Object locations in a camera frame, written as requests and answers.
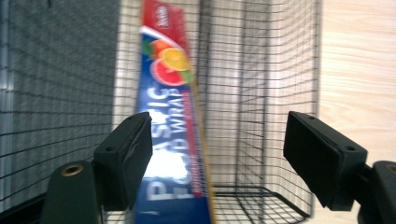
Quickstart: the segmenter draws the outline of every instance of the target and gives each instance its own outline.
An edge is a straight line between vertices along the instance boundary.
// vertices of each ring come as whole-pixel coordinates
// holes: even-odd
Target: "wire grid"
[[[304,220],[312,195],[282,147],[289,110],[317,113],[320,1],[165,2],[186,12],[219,222]],[[117,81],[116,124],[133,112],[140,67],[141,1],[121,4],[118,74],[134,82]]]
[[[120,6],[1,1],[0,212],[111,132]]]

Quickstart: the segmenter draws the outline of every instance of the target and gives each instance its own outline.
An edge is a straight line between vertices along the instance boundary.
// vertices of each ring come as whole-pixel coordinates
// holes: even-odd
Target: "black wire basket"
[[[321,1],[165,2],[186,13],[219,223],[306,220],[313,196],[282,149],[288,112],[317,114]],[[141,4],[1,2],[0,213],[134,113]]]

